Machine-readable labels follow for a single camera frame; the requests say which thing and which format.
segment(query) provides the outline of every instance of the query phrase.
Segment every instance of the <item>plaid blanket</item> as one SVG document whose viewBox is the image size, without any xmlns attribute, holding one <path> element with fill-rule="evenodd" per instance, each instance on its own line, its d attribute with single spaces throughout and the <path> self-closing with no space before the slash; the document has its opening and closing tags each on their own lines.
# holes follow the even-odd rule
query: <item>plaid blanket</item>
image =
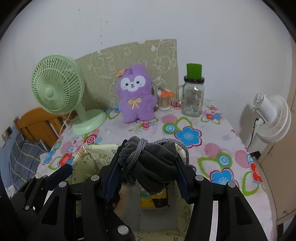
<svg viewBox="0 0 296 241">
<path fill-rule="evenodd" d="M 41 145 L 32 144 L 26 141 L 21 134 L 18 134 L 9 156 L 10 174 L 16 191 L 36 174 L 40 155 L 45 152 Z"/>
</svg>

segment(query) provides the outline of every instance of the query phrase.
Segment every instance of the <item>blue wall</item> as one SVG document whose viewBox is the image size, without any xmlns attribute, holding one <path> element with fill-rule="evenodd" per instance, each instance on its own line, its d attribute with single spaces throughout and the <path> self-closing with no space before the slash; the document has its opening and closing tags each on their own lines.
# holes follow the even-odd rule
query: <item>blue wall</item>
<svg viewBox="0 0 296 241">
<path fill-rule="evenodd" d="M 4 187 L 9 187 L 12 185 L 11 179 L 10 179 L 10 172 L 9 172 L 9 156 L 10 155 L 11 148 L 13 146 L 13 143 L 15 141 L 15 138 L 18 135 L 18 130 L 15 126 L 12 127 L 12 135 L 7 140 L 7 143 L 3 146 L 3 148 L 0 148 L 0 170 L 1 170 L 1 177 L 4 184 Z"/>
</svg>

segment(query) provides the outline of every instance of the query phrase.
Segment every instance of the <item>orange wooden bed frame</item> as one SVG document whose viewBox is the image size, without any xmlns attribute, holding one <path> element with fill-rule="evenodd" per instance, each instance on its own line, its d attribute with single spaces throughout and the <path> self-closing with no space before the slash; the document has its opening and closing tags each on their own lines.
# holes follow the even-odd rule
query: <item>orange wooden bed frame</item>
<svg viewBox="0 0 296 241">
<path fill-rule="evenodd" d="M 73 119 L 76 113 L 73 111 L 69 119 Z M 62 115 L 51 114 L 41 107 L 32 109 L 25 113 L 20 120 L 15 119 L 13 122 L 18 129 L 18 131 L 28 140 L 32 142 L 38 142 L 42 140 L 50 148 L 56 143 L 58 137 L 55 131 L 59 134 L 63 120 L 66 118 Z"/>
</svg>

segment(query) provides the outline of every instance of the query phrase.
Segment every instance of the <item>jar handle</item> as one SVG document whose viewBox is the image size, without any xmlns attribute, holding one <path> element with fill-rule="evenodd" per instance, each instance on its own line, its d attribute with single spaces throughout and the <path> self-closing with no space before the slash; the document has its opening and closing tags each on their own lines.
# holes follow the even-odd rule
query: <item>jar handle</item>
<svg viewBox="0 0 296 241">
<path fill-rule="evenodd" d="M 177 98 L 177 100 L 180 101 L 180 102 L 182 102 L 182 100 L 180 99 L 179 89 L 182 88 L 182 87 L 183 87 L 183 85 L 179 85 L 179 86 L 177 87 L 177 90 L 176 90 L 176 98 Z"/>
</svg>

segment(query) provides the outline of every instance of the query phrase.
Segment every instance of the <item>floral tablecloth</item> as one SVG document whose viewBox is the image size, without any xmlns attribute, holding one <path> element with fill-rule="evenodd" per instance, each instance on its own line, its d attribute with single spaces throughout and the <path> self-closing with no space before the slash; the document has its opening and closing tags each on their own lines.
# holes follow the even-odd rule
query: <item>floral tablecloth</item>
<svg viewBox="0 0 296 241">
<path fill-rule="evenodd" d="M 237 184 L 257 215 L 268 240 L 273 240 L 271 209 L 260 174 L 242 141 L 214 104 L 205 101 L 202 115 L 192 118 L 182 115 L 180 104 L 173 102 L 170 110 L 156 111 L 153 120 L 130 124 L 121 121 L 118 108 L 105 112 L 107 120 L 92 133 L 77 136 L 70 126 L 66 128 L 38 167 L 36 176 L 50 175 L 66 163 L 72 164 L 78 150 L 86 144 L 120 144 L 134 135 L 149 142 L 173 137 L 187 146 L 189 163 L 196 166 L 197 174 L 214 183 L 233 181 Z"/>
</svg>

